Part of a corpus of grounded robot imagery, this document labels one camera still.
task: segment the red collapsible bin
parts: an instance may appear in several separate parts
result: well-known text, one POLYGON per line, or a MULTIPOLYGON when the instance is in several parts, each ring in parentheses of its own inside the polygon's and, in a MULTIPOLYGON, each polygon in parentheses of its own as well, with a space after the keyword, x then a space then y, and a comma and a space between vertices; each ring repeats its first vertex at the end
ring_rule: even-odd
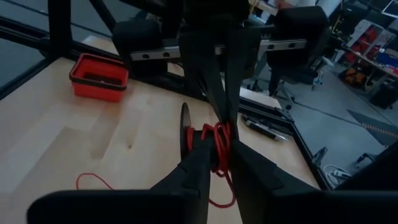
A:
POLYGON ((122 62, 81 54, 69 73, 76 96, 119 102, 127 88, 128 70, 122 62))

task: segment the red container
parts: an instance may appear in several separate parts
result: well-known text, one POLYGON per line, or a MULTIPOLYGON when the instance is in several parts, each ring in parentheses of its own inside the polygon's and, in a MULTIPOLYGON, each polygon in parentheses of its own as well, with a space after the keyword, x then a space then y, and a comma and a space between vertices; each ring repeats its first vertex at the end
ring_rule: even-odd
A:
POLYGON ((81 54, 69 73, 76 96, 119 102, 127 88, 128 70, 122 62, 81 54))

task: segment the wooden tabletop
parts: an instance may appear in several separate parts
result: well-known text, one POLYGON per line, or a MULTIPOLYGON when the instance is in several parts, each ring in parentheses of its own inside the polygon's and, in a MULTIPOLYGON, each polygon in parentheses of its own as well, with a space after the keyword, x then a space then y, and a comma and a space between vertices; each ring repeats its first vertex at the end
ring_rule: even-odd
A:
MULTIPOLYGON (((105 50, 107 41, 86 40, 105 50)), ((25 223, 29 205, 57 190, 75 189, 82 172, 94 172, 115 189, 148 189, 180 162, 179 119, 183 102, 192 124, 215 124, 208 103, 130 80, 121 103, 73 94, 68 73, 74 61, 60 58, 0 101, 0 222, 25 223)), ((245 97, 275 106, 250 91, 245 97)), ((318 187, 293 139, 275 142, 238 122, 245 144, 283 170, 318 187)), ((91 177, 83 189, 105 189, 91 177)), ((211 198, 229 202, 227 183, 211 177, 211 198)), ((238 206, 209 205, 208 223, 241 223, 238 206)))

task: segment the cable on floor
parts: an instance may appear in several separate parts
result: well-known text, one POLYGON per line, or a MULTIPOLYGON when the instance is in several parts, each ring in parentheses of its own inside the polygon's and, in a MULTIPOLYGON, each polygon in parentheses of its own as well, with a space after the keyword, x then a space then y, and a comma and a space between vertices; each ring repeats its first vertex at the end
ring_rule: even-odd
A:
POLYGON ((340 171, 340 172, 344 173, 344 175, 351 177, 351 174, 349 174, 349 172, 345 171, 343 168, 340 168, 335 165, 324 166, 323 173, 326 175, 326 179, 327 179, 328 183, 332 186, 333 189, 340 185, 338 178, 344 178, 344 177, 336 175, 336 171, 340 171))

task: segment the red cable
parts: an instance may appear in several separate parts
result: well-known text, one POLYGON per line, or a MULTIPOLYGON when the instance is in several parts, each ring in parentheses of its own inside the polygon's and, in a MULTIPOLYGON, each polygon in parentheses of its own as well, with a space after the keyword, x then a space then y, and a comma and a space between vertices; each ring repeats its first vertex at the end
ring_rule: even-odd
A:
POLYGON ((104 183, 109 189, 114 190, 104 179, 102 179, 100 176, 93 174, 93 173, 82 173, 80 174, 77 178, 76 178, 76 190, 79 190, 79 180, 81 177, 85 176, 85 175, 92 175, 94 177, 96 177, 97 179, 99 179, 100 181, 102 181, 102 183, 104 183))
MULTIPOLYGON (((194 133, 195 128, 187 127, 186 134, 187 134, 187 147, 189 151, 192 151, 193 149, 193 133, 194 133)), ((212 201, 212 199, 209 199, 209 203, 212 205, 216 206, 217 208, 229 208, 235 204, 236 201, 236 196, 234 194, 233 188, 232 188, 232 180, 231 177, 229 176, 228 173, 228 160, 229 156, 231 153, 231 140, 230 140, 230 134, 231 134, 231 128, 229 124, 224 125, 223 123, 219 122, 216 123, 215 127, 213 128, 209 124, 204 124, 203 129, 201 132, 201 139, 204 140, 206 137, 206 132, 207 131, 212 131, 214 133, 214 140, 216 144, 216 150, 218 154, 218 167, 215 170, 212 170, 212 172, 216 173, 217 176, 219 177, 225 177, 229 188, 231 189, 232 192, 232 201, 230 203, 227 203, 225 205, 220 205, 217 204, 216 202, 212 201)))

